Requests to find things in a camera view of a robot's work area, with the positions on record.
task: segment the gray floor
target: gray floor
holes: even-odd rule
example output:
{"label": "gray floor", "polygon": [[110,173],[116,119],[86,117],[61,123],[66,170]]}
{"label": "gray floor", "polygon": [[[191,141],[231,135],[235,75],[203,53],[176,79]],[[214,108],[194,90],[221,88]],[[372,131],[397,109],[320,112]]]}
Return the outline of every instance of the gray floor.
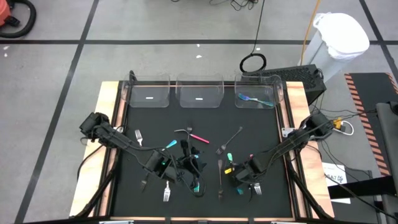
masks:
{"label": "gray floor", "polygon": [[[38,17],[32,32],[21,38],[29,43],[7,44],[0,39],[0,223],[13,223],[42,148],[63,84],[93,0],[32,0]],[[366,1],[384,40],[398,40],[397,1]],[[267,0],[261,40],[302,40],[314,0]],[[228,3],[210,6],[207,0],[99,0],[88,40],[242,40],[253,39],[261,5],[236,12]],[[22,21],[27,8],[17,6]],[[359,1],[322,1],[319,12],[353,16],[370,40],[377,40]],[[40,40],[76,40],[73,44]],[[86,44],[55,129],[25,222],[67,218],[76,186],[76,170],[84,146],[78,127],[94,110],[100,84],[123,79],[131,69],[137,75],[168,73],[221,74],[233,80],[239,62],[252,49],[246,44]],[[258,45],[267,68],[297,64],[301,45]],[[398,60],[398,45],[388,45]],[[257,68],[253,59],[246,70]],[[393,72],[380,45],[372,45],[326,85],[323,108],[355,110],[345,84],[345,72]],[[361,122],[351,118],[354,136],[334,134],[327,139],[334,155],[348,166],[380,173]]]}

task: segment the wooden table frame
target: wooden table frame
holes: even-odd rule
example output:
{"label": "wooden table frame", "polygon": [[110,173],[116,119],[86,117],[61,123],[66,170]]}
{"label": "wooden table frame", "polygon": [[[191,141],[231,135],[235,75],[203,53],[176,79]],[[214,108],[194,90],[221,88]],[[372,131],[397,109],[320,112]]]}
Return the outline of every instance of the wooden table frame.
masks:
{"label": "wooden table frame", "polygon": [[[122,118],[124,113],[124,108],[126,106],[125,101],[122,98],[126,95],[126,91],[122,90],[122,97],[117,97],[119,82],[103,82],[101,84],[101,89],[99,91],[98,101],[96,105],[96,112],[101,112],[106,114],[111,122],[115,126],[122,125]],[[305,91],[303,84],[301,82],[287,82],[287,94],[290,101],[291,118],[293,119],[295,128],[300,126],[302,120],[310,115],[307,99],[305,96]],[[118,111],[114,111],[115,104],[118,103]],[[286,105],[286,100],[280,104],[283,122],[285,127],[289,127],[289,115],[288,108]],[[309,142],[314,148],[318,148],[315,142]],[[84,158],[93,152],[97,147],[99,147],[98,142],[88,142]],[[311,192],[315,200],[319,205],[327,212],[330,216],[334,217],[333,208],[331,206],[331,201],[329,197],[328,188],[326,185],[326,180],[324,177],[322,161],[320,159],[319,153],[311,147],[305,147],[301,153],[300,157],[302,160],[302,169],[305,174],[305,183],[307,189]],[[76,185],[75,196],[73,198],[72,207],[70,211],[70,216],[74,216],[79,213],[87,202],[91,199],[92,195],[98,189],[100,184],[101,175],[103,172],[104,158],[106,154],[106,148],[101,148],[92,158],[88,159],[85,165],[81,168],[80,177]],[[116,150],[112,149],[109,154],[109,162],[107,171],[110,170],[113,164],[113,159],[116,155]],[[290,156],[294,157],[294,152],[290,152]],[[297,170],[296,161],[293,161],[293,167]],[[298,201],[298,212],[301,217],[307,217],[305,212],[305,205],[303,200],[303,195],[299,188],[295,186],[297,201]],[[107,202],[110,196],[110,184],[107,186],[104,194],[102,196],[101,205],[99,207],[98,213],[100,216],[106,215]],[[312,210],[312,215],[314,218],[317,217],[315,212]],[[163,221],[164,217],[113,217],[114,220],[157,220]],[[197,220],[208,220],[208,221],[231,221],[231,222],[247,222],[248,218],[187,218],[187,217],[173,217],[172,221],[197,221]],[[255,218],[255,222],[261,221],[294,221],[293,218]]]}

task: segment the fork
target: fork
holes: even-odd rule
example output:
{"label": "fork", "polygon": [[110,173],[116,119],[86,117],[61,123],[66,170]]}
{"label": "fork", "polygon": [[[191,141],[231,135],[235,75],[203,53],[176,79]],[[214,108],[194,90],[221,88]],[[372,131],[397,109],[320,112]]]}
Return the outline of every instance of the fork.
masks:
{"label": "fork", "polygon": [[243,95],[242,93],[238,94],[238,97],[244,101],[255,101],[255,102],[267,105],[267,106],[274,106],[274,104],[271,102],[261,101],[261,100],[258,100],[257,98],[250,98],[248,96]]}
{"label": "fork", "polygon": [[260,183],[255,183],[254,184],[254,190],[256,191],[256,194],[262,195]]}
{"label": "fork", "polygon": [[169,198],[170,198],[170,187],[169,187],[169,181],[166,181],[166,188],[164,189],[164,193],[163,193],[163,202],[168,202]]}
{"label": "fork", "polygon": [[142,146],[142,135],[141,132],[137,129],[134,131],[136,133],[137,142],[140,146]]}
{"label": "fork", "polygon": [[221,169],[223,166],[223,161],[221,159],[218,160],[218,173],[220,175],[220,189],[218,189],[218,199],[222,200],[223,199],[223,184],[221,182]]}
{"label": "fork", "polygon": [[223,144],[221,147],[219,147],[216,151],[217,154],[221,155],[221,153],[223,153],[226,149],[226,145],[228,145],[228,143],[230,141],[232,141],[233,138],[235,138],[235,136],[237,134],[239,134],[242,131],[243,127],[239,127],[239,130],[228,140],[228,142],[226,142],[225,144]]}
{"label": "fork", "polygon": [[140,184],[140,186],[139,186],[141,192],[143,192],[143,191],[145,190],[145,186],[146,186],[147,183],[148,183],[148,177],[149,177],[149,173],[147,173],[147,174],[145,175],[144,180],[141,181],[141,184]]}

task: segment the clear plastic bin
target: clear plastic bin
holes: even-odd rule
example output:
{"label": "clear plastic bin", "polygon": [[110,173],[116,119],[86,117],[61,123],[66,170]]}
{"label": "clear plastic bin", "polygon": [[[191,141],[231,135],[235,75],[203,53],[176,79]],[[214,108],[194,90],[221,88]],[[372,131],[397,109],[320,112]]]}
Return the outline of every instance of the clear plastic bin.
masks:
{"label": "clear plastic bin", "polygon": [[235,76],[235,105],[238,108],[272,109],[284,99],[279,76]]}
{"label": "clear plastic bin", "polygon": [[217,108],[224,98],[223,77],[179,75],[175,96],[183,108]]}
{"label": "clear plastic bin", "polygon": [[165,108],[170,99],[170,77],[163,75],[138,76],[134,81],[128,75],[123,81],[122,99],[133,108]]}

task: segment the black hose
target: black hose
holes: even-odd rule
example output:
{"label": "black hose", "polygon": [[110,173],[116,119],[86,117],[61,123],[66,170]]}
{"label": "black hose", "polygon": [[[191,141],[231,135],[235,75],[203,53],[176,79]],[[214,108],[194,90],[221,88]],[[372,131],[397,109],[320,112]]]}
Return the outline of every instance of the black hose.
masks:
{"label": "black hose", "polygon": [[251,54],[249,54],[248,56],[244,57],[244,58],[242,59],[241,63],[239,64],[239,69],[241,70],[241,72],[243,72],[243,73],[247,72],[247,71],[245,71],[245,70],[243,69],[243,63],[244,63],[247,59],[249,59],[249,58],[251,58],[251,57],[254,57],[254,56],[260,57],[260,58],[262,59],[262,65],[261,65],[261,68],[259,68],[259,69],[256,70],[256,71],[253,71],[253,72],[262,71],[262,70],[266,69],[266,66],[267,66],[267,59],[266,59],[266,56],[264,56],[263,54],[259,54],[259,53],[251,53]]}
{"label": "black hose", "polygon": [[0,37],[3,38],[18,38],[18,37],[22,37],[23,35],[26,35],[30,32],[30,30],[33,28],[33,25],[35,24],[36,21],[36,8],[35,6],[28,0],[13,0],[16,3],[22,3],[27,5],[27,7],[29,7],[30,9],[30,16],[29,16],[29,20],[26,23],[26,26],[21,29],[18,32],[15,33],[3,33],[0,32]]}

